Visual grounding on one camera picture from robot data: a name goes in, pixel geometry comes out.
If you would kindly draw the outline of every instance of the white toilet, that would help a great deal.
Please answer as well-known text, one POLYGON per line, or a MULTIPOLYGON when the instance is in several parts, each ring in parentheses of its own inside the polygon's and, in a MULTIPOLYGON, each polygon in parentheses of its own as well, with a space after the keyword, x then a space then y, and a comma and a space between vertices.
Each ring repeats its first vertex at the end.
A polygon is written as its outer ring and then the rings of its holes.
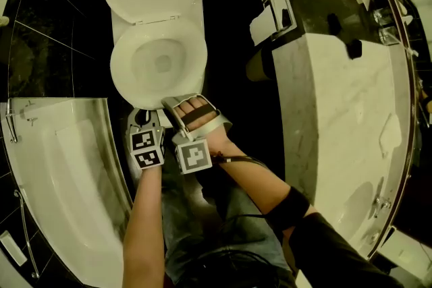
POLYGON ((106 1, 115 40, 111 76, 129 103, 159 109, 166 96, 201 91, 207 62, 201 0, 106 1))

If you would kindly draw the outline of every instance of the black tile wall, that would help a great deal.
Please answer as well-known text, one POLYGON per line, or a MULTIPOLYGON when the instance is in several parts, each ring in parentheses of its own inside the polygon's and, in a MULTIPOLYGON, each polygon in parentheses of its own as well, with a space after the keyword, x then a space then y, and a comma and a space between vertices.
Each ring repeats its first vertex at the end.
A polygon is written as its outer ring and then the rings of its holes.
POLYGON ((245 65, 255 52, 249 25, 263 10, 261 0, 202 2, 208 50, 203 92, 236 124, 230 130, 230 138, 246 152, 266 162, 272 171, 284 178, 284 139, 277 83, 251 82, 245 74, 245 65), (242 95, 241 99, 227 97, 239 94, 242 95), (277 129, 265 134, 263 145, 250 141, 250 128, 253 127, 254 117, 245 119, 243 116, 245 107, 257 102, 266 105, 266 116, 277 129))
MULTIPOLYGON (((28 238, 31 240, 36 232, 38 231, 38 227, 36 223, 33 221, 32 215, 30 211, 28 211, 27 206, 24 206, 25 211, 24 215, 26 217, 26 226, 27 226, 27 234, 28 238)), ((22 219, 21 219, 21 210, 15 210, 11 215, 9 215, 0 225, 0 233, 5 230, 9 231, 10 235, 15 240, 18 247, 24 251, 26 247, 26 236, 24 235, 24 228, 22 227, 22 219)))
POLYGON ((0 29, 1 101, 75 96, 73 83, 77 97, 109 95, 111 89, 102 85, 111 79, 113 49, 111 12, 105 0, 8 0, 4 14, 11 21, 0 29), (72 67, 74 56, 78 61, 72 67), (84 62, 82 56, 97 62, 84 62), (89 74, 89 69, 98 74, 89 74))
POLYGON ((2 223, 20 206, 20 201, 14 196, 16 188, 17 185, 11 173, 0 178, 0 220, 2 223))
POLYGON ((65 267, 61 260, 53 254, 37 287, 82 287, 76 277, 65 267))
POLYGON ((9 173, 11 171, 11 167, 9 165, 9 161, 6 155, 6 149, 4 148, 3 141, 1 141, 0 145, 0 177, 9 173))
POLYGON ((9 62, 9 97, 73 95, 72 50, 17 23, 9 62))
POLYGON ((74 8, 68 0, 21 0, 16 20, 69 47, 72 44, 74 8))
POLYGON ((103 93, 109 82, 106 81, 109 75, 109 62, 101 64, 96 59, 77 51, 73 51, 72 56, 75 97, 97 97, 103 93))
MULTIPOLYGON (((53 255, 53 250, 47 243, 47 240, 45 240, 45 238, 41 235, 40 231, 36 232, 36 234, 34 234, 30 240, 30 247, 32 248, 34 261, 36 263, 36 267, 38 268, 39 275, 42 277, 48 265, 48 261, 53 255)), ((24 248, 23 253, 28 260, 21 266, 20 273, 28 282, 31 282, 33 285, 35 285, 35 281, 37 284, 38 279, 34 279, 32 277, 34 269, 30 260, 30 254, 28 252, 27 246, 24 248)))

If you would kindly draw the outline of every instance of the faucet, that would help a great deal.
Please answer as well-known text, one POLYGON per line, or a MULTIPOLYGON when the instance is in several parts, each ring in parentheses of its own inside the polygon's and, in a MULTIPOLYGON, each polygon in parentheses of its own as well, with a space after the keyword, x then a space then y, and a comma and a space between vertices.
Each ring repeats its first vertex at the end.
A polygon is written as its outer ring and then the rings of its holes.
POLYGON ((390 209, 392 207, 392 202, 390 202, 390 200, 387 198, 376 196, 375 199, 373 200, 372 207, 374 210, 373 217, 377 219, 379 213, 383 209, 390 209))
POLYGON ((18 143, 18 137, 16 136, 16 132, 15 132, 15 125, 14 125, 14 115, 15 113, 13 112, 14 110, 12 109, 12 99, 9 98, 7 100, 7 104, 6 104, 6 122, 7 122, 7 126, 9 127, 9 132, 11 133, 11 143, 18 143))

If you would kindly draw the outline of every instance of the wrist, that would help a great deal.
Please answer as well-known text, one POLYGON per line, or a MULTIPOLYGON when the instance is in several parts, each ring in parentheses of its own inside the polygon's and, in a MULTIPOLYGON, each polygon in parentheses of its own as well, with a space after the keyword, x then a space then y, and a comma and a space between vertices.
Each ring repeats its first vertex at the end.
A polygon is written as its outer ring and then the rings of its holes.
POLYGON ((214 153, 214 155, 218 155, 218 154, 221 154, 222 156, 245 156, 246 155, 231 141, 228 141, 223 146, 220 146, 217 152, 214 153))
POLYGON ((162 173, 162 166, 149 167, 149 168, 143 169, 141 171, 141 177, 144 174, 158 174, 158 173, 162 173))

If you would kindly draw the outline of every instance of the white bathtub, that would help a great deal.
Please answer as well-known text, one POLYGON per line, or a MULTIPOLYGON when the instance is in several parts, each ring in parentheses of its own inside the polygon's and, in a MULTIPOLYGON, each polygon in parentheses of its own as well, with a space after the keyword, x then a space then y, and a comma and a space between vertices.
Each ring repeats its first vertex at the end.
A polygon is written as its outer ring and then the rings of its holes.
POLYGON ((2 119, 7 153, 42 233, 84 284, 121 287, 132 203, 106 100, 17 98, 12 105, 19 141, 9 141, 2 119))

